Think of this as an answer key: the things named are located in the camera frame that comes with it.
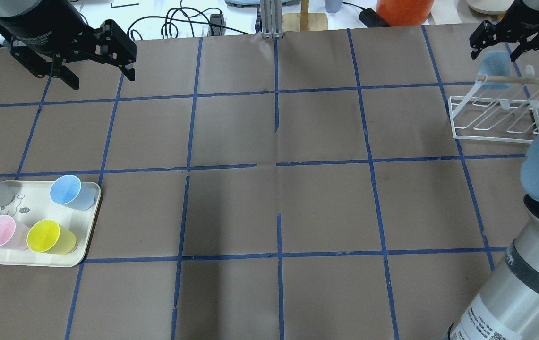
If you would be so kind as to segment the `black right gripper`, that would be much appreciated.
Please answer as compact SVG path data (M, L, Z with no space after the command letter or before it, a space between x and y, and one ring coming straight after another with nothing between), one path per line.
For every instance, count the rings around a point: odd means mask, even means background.
M513 2L498 23L481 22L469 42L472 60L483 49L504 42L518 43L511 51L511 62L528 50L539 50L539 2Z

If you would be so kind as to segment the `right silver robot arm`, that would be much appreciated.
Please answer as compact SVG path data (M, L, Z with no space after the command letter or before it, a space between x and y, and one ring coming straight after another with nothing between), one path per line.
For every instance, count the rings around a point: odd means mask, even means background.
M86 103L109 159L65 338L480 340L473 314L537 315L505 263L539 255L527 146L451 135L470 30L185 40L260 52L278 90L212 95L202 61L190 97Z

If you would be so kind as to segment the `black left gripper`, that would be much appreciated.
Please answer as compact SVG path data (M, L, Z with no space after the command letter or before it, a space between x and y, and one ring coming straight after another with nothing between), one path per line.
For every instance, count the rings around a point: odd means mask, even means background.
M67 37L42 35L45 46L34 47L25 39L12 37L10 54L32 75L60 79L73 90L79 90L80 80L67 66L71 62L91 60L109 64L120 69L127 80L136 79L133 67L136 62L135 43L113 20L107 20L99 28L84 26Z

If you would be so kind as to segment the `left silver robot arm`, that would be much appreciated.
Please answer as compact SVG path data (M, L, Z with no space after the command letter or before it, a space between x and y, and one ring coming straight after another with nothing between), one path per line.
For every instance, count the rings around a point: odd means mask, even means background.
M135 80L137 50L127 33L111 19L92 28L68 0L0 0L0 34L32 75L73 90L80 81L67 64L84 60L113 65Z

